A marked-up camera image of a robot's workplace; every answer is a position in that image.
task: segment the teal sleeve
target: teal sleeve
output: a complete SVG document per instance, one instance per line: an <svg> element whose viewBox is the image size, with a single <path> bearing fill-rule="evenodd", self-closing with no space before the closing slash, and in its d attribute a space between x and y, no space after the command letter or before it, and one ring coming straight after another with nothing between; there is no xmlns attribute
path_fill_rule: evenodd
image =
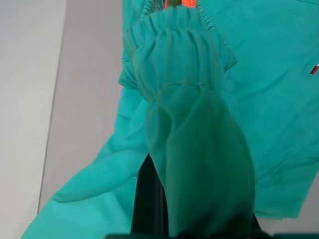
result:
<svg viewBox="0 0 319 239"><path fill-rule="evenodd" d="M169 8L124 37L131 77L149 102L145 130L167 199L169 233L250 227L255 175L243 133L221 97L236 62L200 8Z"/></svg>

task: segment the light green fabric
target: light green fabric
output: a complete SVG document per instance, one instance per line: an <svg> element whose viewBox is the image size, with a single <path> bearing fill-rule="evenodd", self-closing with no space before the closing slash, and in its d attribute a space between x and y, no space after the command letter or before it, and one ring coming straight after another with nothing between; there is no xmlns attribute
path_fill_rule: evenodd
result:
<svg viewBox="0 0 319 239"><path fill-rule="evenodd" d="M319 63L319 2L318 0L243 0L240 2L201 0L198 2L200 5L198 9L202 11L203 7L207 13L201 12L203 19L207 19L208 16L212 18L218 30L225 34L227 42L236 52L238 63L223 74L222 66L228 69L233 63L232 53L226 50L228 47L217 31L213 31L215 35L213 39L210 39L212 44L204 44L204 46L191 44L190 38L194 34L179 35L176 32L166 36L157 34L159 29L164 30L161 23L165 21L156 23L154 27L158 28L148 31L145 34L148 36L146 40L140 35L137 37L140 41L130 46L132 41L129 35L137 36L139 31L146 33L145 29L138 30L138 28L146 22L145 17L159 9L159 1L123 0L124 32L140 18L142 21L132 28L132 32L126 38L128 52L125 51L123 54L125 70L120 77L120 82L126 87L122 90L114 134L102 148L97 159L52 197L22 238L95 239L102 238L106 233L128 233L133 212L136 175L149 151L155 160L165 190L170 194L171 233L175 234L194 223L196 217L199 216L196 213L204 211L210 202L218 202L224 193L227 194L230 191L225 188L220 188L222 192L207 190L210 193L211 201L206 198L206 194L202 196L205 200L191 197L189 201L185 201L183 190L189 192L189 187L192 187L195 193L202 195L206 192L205 187L209 187L209 184L205 184L206 182L216 181L215 178L220 176L224 180L223 184L219 184L221 187L236 178L236 174L231 173L234 168L228 168L230 165L223 165L222 160L219 161L218 167L227 167L227 169L218 171L218 168L212 168L209 161L205 162L207 167L203 167L200 161L205 158L205 153L212 155L216 153L218 157L233 160L233 148L216 151L220 148L220 142L224 142L224 145L231 144L238 151L242 149L247 152L245 144L238 143L244 142L244 139L229 114L227 106L241 126L252 152L257 179L255 208L257 213L272 218L298 215L319 168L319 124L317 123L319 120L319 105L317 104L319 101L319 74L309 74L313 66ZM181 21L179 24L186 24L183 23L184 20L179 19ZM190 32L195 29L203 30L200 24L196 25L195 21L193 23ZM178 25L178 28L183 29L182 32L185 32L185 27ZM211 49L214 46L213 52L218 53L218 56L213 54L213 61L219 62L219 67L214 66L213 69L217 69L216 72L220 74L212 73L213 69L205 73L198 71L201 72L200 75L192 77L189 80L189 86L184 86L183 90L180 84L164 87L165 82L177 80L168 77L171 70L173 70L172 74L179 78L187 75L181 71L178 74L176 72L178 69L172 68L173 65L163 64L165 55L158 51L159 46L151 48L145 44L151 39L160 40L167 36L174 41L167 41L165 44L160 41L159 44L162 49L169 49L168 54L174 53L172 55L176 61L174 64L182 64L186 61L189 58L187 51L192 57L198 57L199 60L204 54L207 54L206 50L201 52L203 55L196 54L199 51L194 46L201 46L205 49ZM188 49L179 45L180 38L182 42L185 41L185 44L191 47ZM195 42L198 42L201 38L195 37L194 39ZM145 51L137 49L140 47L143 50L151 49L152 51L150 50L147 55ZM176 52L180 52L181 56L177 57ZM162 58L155 59L154 56L158 55ZM139 62L147 65L149 61L156 61L156 64L149 66L150 69L139 66ZM194 61L189 67L201 69L198 68L198 65L207 66L211 64L211 61L212 59ZM162 82L160 74L164 73L165 82ZM203 79L209 78L202 77L205 75L213 75L214 78L205 81ZM153 80L147 81L146 76L153 77ZM203 80L204 86L201 81L195 82L195 79ZM220 99L221 88L223 88L222 98L225 102ZM141 95L151 101L150 105ZM213 110L206 112L206 107ZM178 115L176 108L179 108L179 112L183 114ZM190 112L196 112L196 114L186 118L185 116ZM209 115L210 118L200 117L204 114ZM157 125L161 126L158 131L156 131ZM181 137L182 133L186 132L182 125L189 128L188 135L196 135L195 139ZM223 137L230 134L227 129L237 132L236 137ZM198 133L201 133L203 140L199 140ZM219 140L209 137L209 134L215 135ZM176 137L180 143L173 144ZM205 147L201 141L205 141L208 145L216 142L216 145ZM191 151L194 147L179 146L191 145L191 143L199 150ZM185 163L182 166L180 158L172 160L174 153L170 153L167 160L164 159L167 152L173 150L176 155L186 154ZM239 157L239 159L245 162L247 157ZM239 170L243 170L244 165L238 167ZM191 178L196 177L194 175L196 168L202 170L203 173L198 176L197 180L191 181ZM183 173L188 174L183 178L181 174L175 173L182 170ZM249 181L247 172L243 176L245 178L241 179L239 183L244 184L245 180ZM199 180L202 184L197 184L200 187L194 189L194 184ZM249 184L246 186L247 188L243 188L249 191ZM214 211L222 219L221 224L229 216L227 212L230 212L236 204L236 201L232 201L231 198L229 200L231 207L225 210L225 214L221 215L219 210ZM199 208L194 212L188 211L191 209L190 205ZM242 208L250 207L251 204L248 203ZM188 213L191 217L181 216L181 211ZM209 217L206 218L206 222L208 224L203 225L205 228L196 224L193 225L193 228L208 233L219 226L211 223Z"/></svg>

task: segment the black object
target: black object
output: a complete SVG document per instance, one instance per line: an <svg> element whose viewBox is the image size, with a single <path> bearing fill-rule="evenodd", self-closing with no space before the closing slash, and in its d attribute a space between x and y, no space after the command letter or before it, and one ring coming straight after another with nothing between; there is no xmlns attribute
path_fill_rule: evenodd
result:
<svg viewBox="0 0 319 239"><path fill-rule="evenodd" d="M108 235L106 239L172 239L168 236L167 204L153 161L147 155L139 174L130 235ZM287 234L274 237L261 231L255 216L250 235L215 234L209 237L184 232L176 239L319 239L319 235Z"/></svg>

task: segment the orange object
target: orange object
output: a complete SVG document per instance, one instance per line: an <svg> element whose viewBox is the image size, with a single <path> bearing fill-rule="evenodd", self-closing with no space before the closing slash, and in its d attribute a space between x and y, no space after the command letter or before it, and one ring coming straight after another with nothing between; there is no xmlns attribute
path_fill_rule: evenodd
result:
<svg viewBox="0 0 319 239"><path fill-rule="evenodd" d="M182 0L181 4L186 7L196 7L196 0ZM165 1L165 9L167 9L167 0Z"/></svg>

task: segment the gray surface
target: gray surface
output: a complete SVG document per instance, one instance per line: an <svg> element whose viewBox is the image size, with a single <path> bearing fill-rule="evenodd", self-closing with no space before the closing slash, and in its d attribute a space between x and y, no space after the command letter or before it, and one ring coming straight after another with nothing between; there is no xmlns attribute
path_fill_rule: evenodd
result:
<svg viewBox="0 0 319 239"><path fill-rule="evenodd" d="M40 209L112 134L122 69L122 1L69 0Z"/></svg>

